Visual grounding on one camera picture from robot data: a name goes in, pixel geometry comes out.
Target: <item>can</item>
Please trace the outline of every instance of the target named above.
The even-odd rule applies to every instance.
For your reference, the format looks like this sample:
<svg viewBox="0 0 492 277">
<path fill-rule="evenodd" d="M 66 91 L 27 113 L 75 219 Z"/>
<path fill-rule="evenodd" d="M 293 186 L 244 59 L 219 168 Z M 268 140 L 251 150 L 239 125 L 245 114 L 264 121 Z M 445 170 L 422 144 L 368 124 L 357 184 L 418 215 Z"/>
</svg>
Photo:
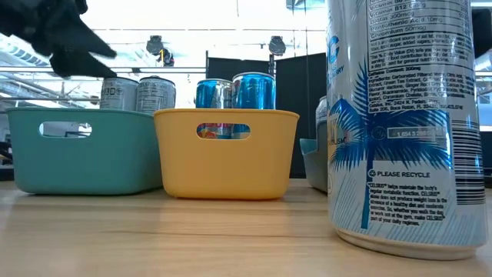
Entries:
<svg viewBox="0 0 492 277">
<path fill-rule="evenodd" d="M 138 82 L 129 78 L 105 78 L 102 82 L 100 108 L 134 111 Z"/>
<path fill-rule="evenodd" d="M 197 108 L 232 108 L 232 82 L 223 79 L 205 79 L 197 85 Z M 230 139 L 231 123 L 204 122 L 197 134 L 207 139 Z"/>
<path fill-rule="evenodd" d="M 149 115 L 163 108 L 176 105 L 176 85 L 158 76 L 140 79 L 137 90 L 137 112 Z"/>
<path fill-rule="evenodd" d="M 470 2 L 388 3 L 328 0 L 331 222 L 366 249 L 464 259 L 487 240 Z"/>
<path fill-rule="evenodd" d="M 273 76 L 246 72 L 233 78 L 232 108 L 276 109 L 277 90 Z M 250 134 L 247 125 L 235 124 L 233 139 L 245 139 Z"/>
<path fill-rule="evenodd" d="M 319 104 L 316 108 L 316 127 L 323 122 L 327 121 L 327 97 L 323 96 L 320 98 Z"/>
</svg>

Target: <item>palm tree graphic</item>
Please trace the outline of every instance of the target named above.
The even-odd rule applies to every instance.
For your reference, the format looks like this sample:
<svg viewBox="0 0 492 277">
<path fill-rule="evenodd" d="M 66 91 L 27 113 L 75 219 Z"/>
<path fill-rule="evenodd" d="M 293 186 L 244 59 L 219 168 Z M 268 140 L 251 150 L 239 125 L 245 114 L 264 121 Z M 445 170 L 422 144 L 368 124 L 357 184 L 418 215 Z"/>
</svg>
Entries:
<svg viewBox="0 0 492 277">
<path fill-rule="evenodd" d="M 367 76 L 367 62 L 359 65 L 354 91 L 351 94 L 352 106 L 346 99 L 340 98 L 331 107 L 329 116 L 329 141 L 334 141 L 335 130 L 338 134 L 350 133 L 349 139 L 336 143 L 337 147 L 330 157 L 330 167 L 335 172 L 340 169 L 351 170 L 367 161 L 367 174 L 362 211 L 361 228 L 367 229 L 370 213 L 370 189 L 377 172 L 373 169 L 374 160 L 401 163 L 410 169 L 416 165 L 429 165 L 435 169 L 451 169 L 450 120 L 445 111 L 407 110 L 396 112 L 370 112 Z M 436 139 L 407 137 L 388 138 L 389 128 L 438 127 L 444 128 L 442 138 L 445 146 Z"/>
</svg>

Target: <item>barcode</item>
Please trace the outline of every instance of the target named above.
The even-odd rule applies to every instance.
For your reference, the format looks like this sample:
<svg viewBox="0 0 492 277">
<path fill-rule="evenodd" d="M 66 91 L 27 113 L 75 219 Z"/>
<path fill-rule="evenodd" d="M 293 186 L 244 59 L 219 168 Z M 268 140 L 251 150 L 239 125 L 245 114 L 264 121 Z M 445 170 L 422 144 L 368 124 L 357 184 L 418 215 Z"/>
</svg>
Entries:
<svg viewBox="0 0 492 277">
<path fill-rule="evenodd" d="M 485 188 L 480 126 L 477 123 L 462 120 L 453 120 L 452 123 L 457 204 L 484 204 Z"/>
</svg>

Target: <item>teal plastic bin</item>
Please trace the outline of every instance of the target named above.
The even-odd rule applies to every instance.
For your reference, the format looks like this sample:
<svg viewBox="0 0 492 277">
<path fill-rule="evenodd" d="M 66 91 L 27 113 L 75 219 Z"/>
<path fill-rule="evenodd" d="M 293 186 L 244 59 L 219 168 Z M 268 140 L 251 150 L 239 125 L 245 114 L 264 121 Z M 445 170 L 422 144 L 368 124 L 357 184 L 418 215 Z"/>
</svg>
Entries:
<svg viewBox="0 0 492 277">
<path fill-rule="evenodd" d="M 309 185 L 323 192 L 328 192 L 327 137 L 327 123 L 320 122 L 316 128 L 316 139 L 301 138 L 301 151 L 304 157 L 307 181 Z"/>
<path fill-rule="evenodd" d="M 138 112 L 71 108 L 7 110 L 15 183 L 50 195 L 127 195 L 162 187 L 154 119 Z M 43 122 L 87 122 L 85 138 L 46 137 Z"/>
</svg>

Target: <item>table surface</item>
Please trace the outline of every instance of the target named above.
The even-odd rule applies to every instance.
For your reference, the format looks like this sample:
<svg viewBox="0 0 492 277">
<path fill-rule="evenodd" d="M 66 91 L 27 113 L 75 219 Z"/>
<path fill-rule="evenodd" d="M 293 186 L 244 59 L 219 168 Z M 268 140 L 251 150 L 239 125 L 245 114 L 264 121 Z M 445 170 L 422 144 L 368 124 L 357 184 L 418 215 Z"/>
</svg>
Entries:
<svg viewBox="0 0 492 277">
<path fill-rule="evenodd" d="M 492 191 L 487 192 L 488 221 Z M 492 276 L 492 243 L 432 262 L 360 249 L 328 223 L 327 197 L 291 180 L 269 202 L 26 195 L 0 182 L 0 276 Z"/>
</svg>

